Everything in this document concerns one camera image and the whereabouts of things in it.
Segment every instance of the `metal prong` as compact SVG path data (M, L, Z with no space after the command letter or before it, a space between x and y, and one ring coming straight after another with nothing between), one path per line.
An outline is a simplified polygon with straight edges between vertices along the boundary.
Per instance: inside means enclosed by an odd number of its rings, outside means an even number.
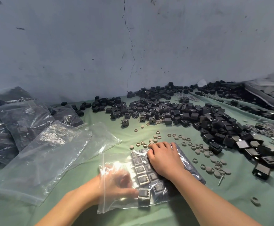
M219 186L219 185L221 184L221 182L222 182L223 178L224 178L224 175L222 175L222 177L221 177L221 179L219 180L219 182L218 182L218 185L217 185L217 186Z

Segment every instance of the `table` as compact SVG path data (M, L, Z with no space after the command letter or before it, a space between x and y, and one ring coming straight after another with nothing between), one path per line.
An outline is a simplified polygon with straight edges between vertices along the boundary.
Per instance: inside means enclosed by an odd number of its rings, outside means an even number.
M255 124L256 121L252 118L260 118L259 116L242 111L236 107L226 105L224 103L215 101L213 99L201 98L201 101L195 102L196 105L204 106L206 102L217 104L225 109L225 112L231 117L237 119L241 124ZM138 100L139 97L126 98L121 97L123 101L129 105L130 102ZM171 101L177 102L177 97L173 96ZM200 136L200 133L193 127L182 127L181 125L165 126L165 124L149 125L140 123L139 119L131 118L129 126L126 128L121 127L121 118L111 120L109 114L104 111L93 113L91 108L84 111L85 115L82 117L84 122L93 124L95 122L104 122L109 128L110 132L117 138L122 140L122 143L116 145L109 151L124 152L130 151L129 146L136 146L137 142L148 142L149 138L157 130L160 131L162 137L161 141L172 142L173 137L167 137L168 133L181 134L191 138L194 144L205 144ZM271 140L263 136L266 143ZM241 209L243 212L251 216L262 225L274 226L274 171L271 172L271 177L266 181L261 181L252 175L254 164L248 161L242 154L235 150L223 150L219 158L225 159L227 165L225 168L230 168L232 174L226 175L220 186L217 186L219 179L213 175L208 174L206 171L200 169L200 164L211 166L213 163L209 158L206 158L203 153L196 155L189 146L183 147L182 140L176 141L181 149L184 151L189 160L197 158L199 163L194 164L196 169L201 173L207 182L207 186L215 193L219 194L230 203ZM2 225L34 225L37 223L63 196L66 192L73 190L83 183L89 181L91 178L98 174L99 156L79 165L78 167L67 171L61 181L56 185L51 194L45 202L35 207L26 203L22 203L10 198L0 196L0 226ZM261 203L260 207L254 206L250 198L257 197ZM105 214L97 214L97 206L93 206L82 213L73 224L80 225L100 225L100 226L131 226L131 225L150 225L150 226L163 226L163 225L199 225L194 214L192 213L188 204L183 198L176 201L170 201L160 205L151 207L144 207L138 209L115 209Z

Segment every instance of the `person's right hand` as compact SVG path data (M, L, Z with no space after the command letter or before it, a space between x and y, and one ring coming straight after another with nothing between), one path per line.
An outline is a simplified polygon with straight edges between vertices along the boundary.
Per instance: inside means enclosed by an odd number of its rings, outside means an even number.
M158 174L171 180L174 173L184 169L175 143L172 143L173 148L168 142L150 144L148 147L151 149L147 152L147 156Z

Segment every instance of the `person's right arm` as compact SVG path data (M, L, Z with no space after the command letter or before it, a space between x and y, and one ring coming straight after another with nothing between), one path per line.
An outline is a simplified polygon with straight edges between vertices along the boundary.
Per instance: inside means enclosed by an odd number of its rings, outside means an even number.
M147 156L156 172L176 186L201 226L261 226L194 178L184 169L174 143L172 147L167 142L151 144Z

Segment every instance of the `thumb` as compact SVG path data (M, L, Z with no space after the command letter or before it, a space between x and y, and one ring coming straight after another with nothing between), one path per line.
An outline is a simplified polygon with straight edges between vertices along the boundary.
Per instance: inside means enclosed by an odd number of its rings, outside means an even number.
M119 188L118 190L118 196L119 198L122 197L130 197L130 198L137 198L139 195L139 191L133 188Z

